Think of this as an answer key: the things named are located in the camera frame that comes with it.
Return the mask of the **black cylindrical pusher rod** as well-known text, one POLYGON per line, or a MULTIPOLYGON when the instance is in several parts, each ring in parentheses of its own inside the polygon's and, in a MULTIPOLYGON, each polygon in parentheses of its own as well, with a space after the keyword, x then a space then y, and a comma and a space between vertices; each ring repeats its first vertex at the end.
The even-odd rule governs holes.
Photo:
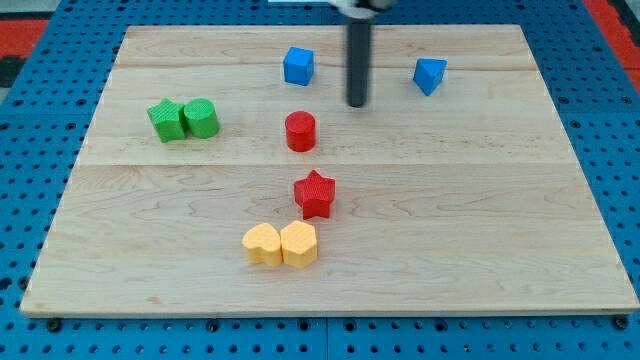
POLYGON ((371 19, 351 17, 346 23, 346 101, 355 108, 368 98, 372 25, 371 19))

